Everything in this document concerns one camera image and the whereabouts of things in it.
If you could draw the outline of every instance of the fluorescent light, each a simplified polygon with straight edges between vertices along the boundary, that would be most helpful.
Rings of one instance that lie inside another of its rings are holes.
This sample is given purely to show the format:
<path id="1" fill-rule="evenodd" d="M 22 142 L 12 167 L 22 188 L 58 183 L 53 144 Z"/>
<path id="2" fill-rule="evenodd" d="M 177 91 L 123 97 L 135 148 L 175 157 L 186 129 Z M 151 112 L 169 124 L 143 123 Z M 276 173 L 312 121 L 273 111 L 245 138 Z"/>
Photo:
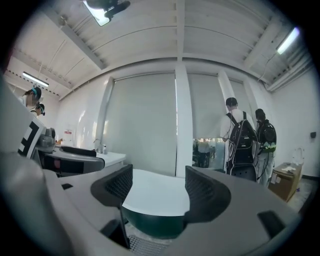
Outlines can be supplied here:
<path id="1" fill-rule="evenodd" d="M 87 4 L 87 1 L 83 1 L 83 3 L 88 8 L 89 12 L 92 14 L 92 16 L 95 18 L 96 22 L 98 22 L 100 26 L 103 26 L 110 21 L 109 18 L 105 17 L 106 11 L 104 9 L 93 9 Z"/>
<path id="2" fill-rule="evenodd" d="M 49 86 L 49 84 L 48 84 L 47 82 L 44 82 L 44 81 L 42 81 L 42 80 L 34 77 L 33 75 L 30 75 L 30 74 L 26 73 L 26 72 L 23 72 L 22 75 L 25 76 L 26 78 L 29 78 L 29 79 L 37 82 L 37 83 L 40 84 L 40 85 L 43 85 L 43 86 L 45 86 L 45 87 L 48 87 L 48 86 Z"/>
<path id="3" fill-rule="evenodd" d="M 296 38 L 299 36 L 299 33 L 299 29 L 295 27 L 288 35 L 288 37 L 283 41 L 283 43 L 279 46 L 277 50 L 278 54 L 283 54 L 285 50 L 296 40 Z"/>

